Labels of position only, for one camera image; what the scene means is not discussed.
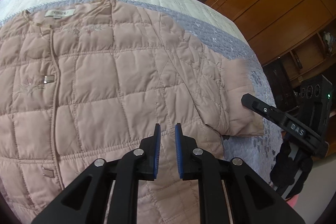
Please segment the black gloved right hand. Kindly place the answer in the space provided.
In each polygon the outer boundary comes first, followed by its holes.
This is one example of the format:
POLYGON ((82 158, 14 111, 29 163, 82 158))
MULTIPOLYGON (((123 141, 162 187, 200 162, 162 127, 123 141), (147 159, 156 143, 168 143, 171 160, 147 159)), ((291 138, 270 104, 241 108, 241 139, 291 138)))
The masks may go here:
POLYGON ((312 170, 313 159, 296 144, 284 139, 270 172, 273 189, 284 199, 298 195, 312 170))

